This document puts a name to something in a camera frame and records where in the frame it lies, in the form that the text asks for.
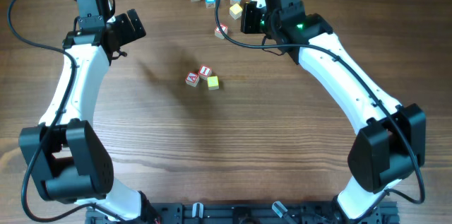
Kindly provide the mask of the yellow S wooden block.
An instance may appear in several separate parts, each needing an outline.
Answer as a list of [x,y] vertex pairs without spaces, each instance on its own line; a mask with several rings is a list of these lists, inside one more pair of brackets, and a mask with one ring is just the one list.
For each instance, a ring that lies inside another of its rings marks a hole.
[[217,76],[207,77],[207,82],[209,90],[217,90],[219,88],[219,80]]

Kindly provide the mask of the red A wooden block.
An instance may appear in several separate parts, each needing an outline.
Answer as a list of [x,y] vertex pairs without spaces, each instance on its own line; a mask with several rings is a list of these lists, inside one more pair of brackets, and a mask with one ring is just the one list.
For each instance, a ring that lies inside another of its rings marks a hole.
[[198,85],[199,80],[200,80],[199,75],[194,72],[189,72],[185,78],[186,84],[192,87],[196,87]]

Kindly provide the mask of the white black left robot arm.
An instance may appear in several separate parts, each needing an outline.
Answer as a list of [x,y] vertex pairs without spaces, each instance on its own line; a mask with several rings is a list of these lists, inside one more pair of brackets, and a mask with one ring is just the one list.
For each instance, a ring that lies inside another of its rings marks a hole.
[[145,36],[134,10],[117,15],[115,0],[74,0],[78,16],[59,52],[64,67],[47,111],[24,128],[19,146],[27,163],[21,191],[33,183],[44,201],[86,209],[88,222],[159,223],[145,194],[114,176],[109,153],[93,129],[102,80],[122,46]]

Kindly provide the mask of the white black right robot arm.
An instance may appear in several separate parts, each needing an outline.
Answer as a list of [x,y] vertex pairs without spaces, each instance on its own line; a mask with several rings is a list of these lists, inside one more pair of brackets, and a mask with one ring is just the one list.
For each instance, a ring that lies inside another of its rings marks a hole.
[[253,0],[245,6],[242,32],[272,40],[274,49],[321,83],[349,119],[356,135],[347,157],[352,176],[336,197],[345,220],[366,218],[410,175],[424,186],[424,112],[380,89],[319,14],[306,14],[302,0]]

